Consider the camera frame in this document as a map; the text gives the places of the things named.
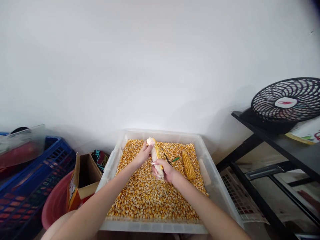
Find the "blue plastic crate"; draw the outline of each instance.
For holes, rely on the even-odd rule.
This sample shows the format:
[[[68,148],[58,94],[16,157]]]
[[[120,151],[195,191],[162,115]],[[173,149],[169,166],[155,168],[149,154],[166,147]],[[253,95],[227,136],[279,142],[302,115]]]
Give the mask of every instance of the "blue plastic crate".
[[[62,138],[46,137],[46,146],[41,156],[0,187],[1,240],[28,238],[25,232],[39,222],[39,210],[51,190],[74,169],[76,154]]]

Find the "black fan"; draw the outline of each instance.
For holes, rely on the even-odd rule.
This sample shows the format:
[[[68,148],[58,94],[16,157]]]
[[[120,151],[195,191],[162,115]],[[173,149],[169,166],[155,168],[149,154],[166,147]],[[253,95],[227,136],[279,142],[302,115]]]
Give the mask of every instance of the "black fan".
[[[240,118],[269,132],[284,134],[297,122],[320,115],[320,79],[291,78],[258,92]]]

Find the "yellow corn cob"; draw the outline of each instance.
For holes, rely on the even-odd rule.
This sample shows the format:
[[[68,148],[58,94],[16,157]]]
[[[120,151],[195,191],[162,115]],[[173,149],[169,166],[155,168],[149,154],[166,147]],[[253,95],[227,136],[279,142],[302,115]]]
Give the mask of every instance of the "yellow corn cob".
[[[161,158],[161,154],[160,154],[160,150],[159,150],[159,146],[156,142],[156,140],[154,138],[148,138],[147,139],[147,144],[152,144],[154,143],[154,147],[151,150],[151,157],[152,157],[152,161],[156,161],[158,158]],[[156,168],[156,170],[158,171],[158,174],[160,175],[160,179],[163,180],[164,179],[164,175],[163,175],[163,166],[161,165],[154,165],[154,167]]]
[[[182,150],[182,161],[184,166],[184,171],[189,180],[193,180],[196,178],[196,173],[194,172],[194,168],[192,166],[192,162],[185,150]]]

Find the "white plastic crate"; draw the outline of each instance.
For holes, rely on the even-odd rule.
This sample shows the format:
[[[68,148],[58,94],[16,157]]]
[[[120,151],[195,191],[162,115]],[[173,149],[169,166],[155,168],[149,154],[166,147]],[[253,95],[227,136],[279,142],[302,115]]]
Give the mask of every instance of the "white plastic crate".
[[[227,189],[214,165],[214,162],[201,138],[197,134],[126,129],[112,151],[104,173],[100,180],[97,191],[99,191],[116,174],[123,149],[128,139],[147,139],[153,137],[159,142],[171,143],[193,143],[195,146],[197,159],[200,165],[200,172],[204,181],[205,188],[209,193],[209,198],[221,209],[228,213],[243,228],[242,220],[227,192]],[[130,231],[130,232],[168,232],[168,233],[208,233],[202,224],[195,224],[192,221],[176,219],[131,219],[124,217],[107,217],[102,224],[101,230]]]

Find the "hand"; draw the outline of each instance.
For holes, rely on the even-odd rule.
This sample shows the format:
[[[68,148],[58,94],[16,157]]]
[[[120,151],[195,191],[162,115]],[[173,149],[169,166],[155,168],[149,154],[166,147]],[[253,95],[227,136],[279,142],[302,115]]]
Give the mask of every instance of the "hand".
[[[132,160],[132,163],[136,165],[136,168],[140,168],[142,164],[148,159],[151,149],[153,148],[153,145],[149,145],[147,147],[147,141],[143,143],[143,146],[138,153],[138,155]]]
[[[164,175],[164,180],[172,183],[172,179],[175,174],[178,173],[177,170],[175,170],[166,160],[164,159],[158,159],[155,162],[152,162],[152,173],[156,177],[156,179],[159,179],[160,175],[158,174],[158,171],[154,167],[154,165],[162,165],[163,166],[163,175]]]

